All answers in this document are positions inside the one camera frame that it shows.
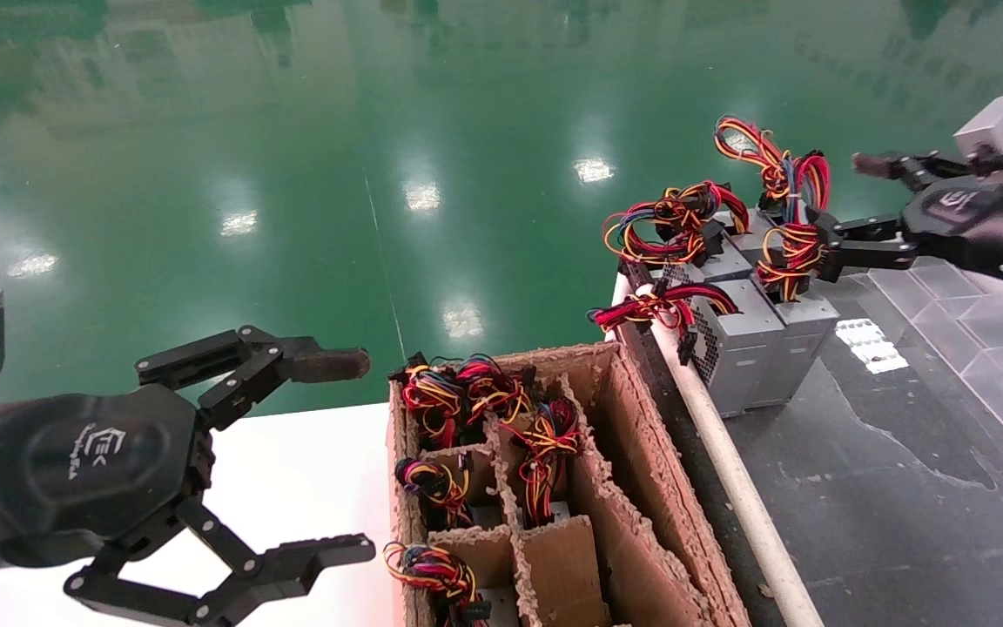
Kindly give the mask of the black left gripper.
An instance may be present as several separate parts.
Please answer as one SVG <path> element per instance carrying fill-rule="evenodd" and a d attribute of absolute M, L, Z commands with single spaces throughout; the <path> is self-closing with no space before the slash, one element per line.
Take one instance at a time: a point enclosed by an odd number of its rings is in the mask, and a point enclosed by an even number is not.
<path fill-rule="evenodd" d="M 200 500 L 214 463 L 206 431 L 229 428 L 286 382 L 359 380 L 370 367 L 363 348 L 239 327 L 137 362 L 140 385 L 164 388 L 2 405 L 0 547 L 100 549 L 66 595 L 155 626 L 238 626 L 264 603 L 309 595 L 324 570 L 373 560 L 373 541 L 354 533 L 255 553 Z M 199 408 L 171 392 L 214 377 Z M 218 587 L 196 597 L 122 579 L 128 561 L 183 530 L 228 567 Z"/>

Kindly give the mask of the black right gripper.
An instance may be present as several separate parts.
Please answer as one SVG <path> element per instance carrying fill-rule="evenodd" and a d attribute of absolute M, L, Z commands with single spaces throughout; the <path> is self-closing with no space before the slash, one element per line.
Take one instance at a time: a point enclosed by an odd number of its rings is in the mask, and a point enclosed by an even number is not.
<path fill-rule="evenodd" d="M 902 183 L 914 199 L 891 212 L 839 221 L 818 215 L 816 277 L 835 283 L 847 270 L 906 270 L 927 255 L 1003 255 L 1003 187 L 974 183 L 970 167 L 940 151 L 855 153 L 852 170 Z"/>

